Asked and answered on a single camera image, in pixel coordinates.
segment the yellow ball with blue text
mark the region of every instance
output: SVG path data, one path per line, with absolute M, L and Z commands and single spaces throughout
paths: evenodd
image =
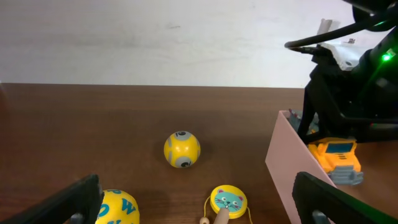
M 188 131 L 177 131 L 166 140 L 164 156 L 176 168 L 192 166 L 200 156 L 199 141 Z
M 97 221 L 95 224 L 139 224 L 136 200 L 122 190 L 104 190 Z

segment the pink cardboard box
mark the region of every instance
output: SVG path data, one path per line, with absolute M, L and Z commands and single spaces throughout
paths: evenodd
M 266 164 L 292 223 L 301 223 L 292 197 L 298 172 L 305 171 L 336 187 L 291 127 L 288 111 L 279 111 Z

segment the brown wooden surface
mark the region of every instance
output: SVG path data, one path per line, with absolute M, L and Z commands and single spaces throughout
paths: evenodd
M 288 223 L 264 160 L 278 110 L 303 90 L 2 84 L 0 220 L 97 173 L 136 198 L 141 223 L 198 223 L 221 184 L 248 197 L 254 223 Z M 170 166 L 163 144 L 192 132 L 202 154 Z M 215 214 L 207 207 L 208 217 Z M 249 223 L 248 215 L 234 223 Z
M 364 181 L 338 188 L 398 219 L 398 141 L 358 144 L 355 154 Z

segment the cat face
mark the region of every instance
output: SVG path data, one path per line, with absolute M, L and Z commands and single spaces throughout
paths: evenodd
M 242 208 L 243 197 L 218 189 L 215 202 L 219 208 L 227 208 L 230 212 L 236 212 Z

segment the green light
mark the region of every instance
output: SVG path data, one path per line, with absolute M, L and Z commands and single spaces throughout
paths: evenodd
M 376 26 L 383 24 L 385 21 L 379 22 Z
M 382 59 L 383 59 L 383 61 L 388 61 L 388 60 L 390 60 L 392 58 L 392 56 L 391 55 L 389 55 L 389 54 L 385 54 L 385 55 L 383 55 L 382 56 Z

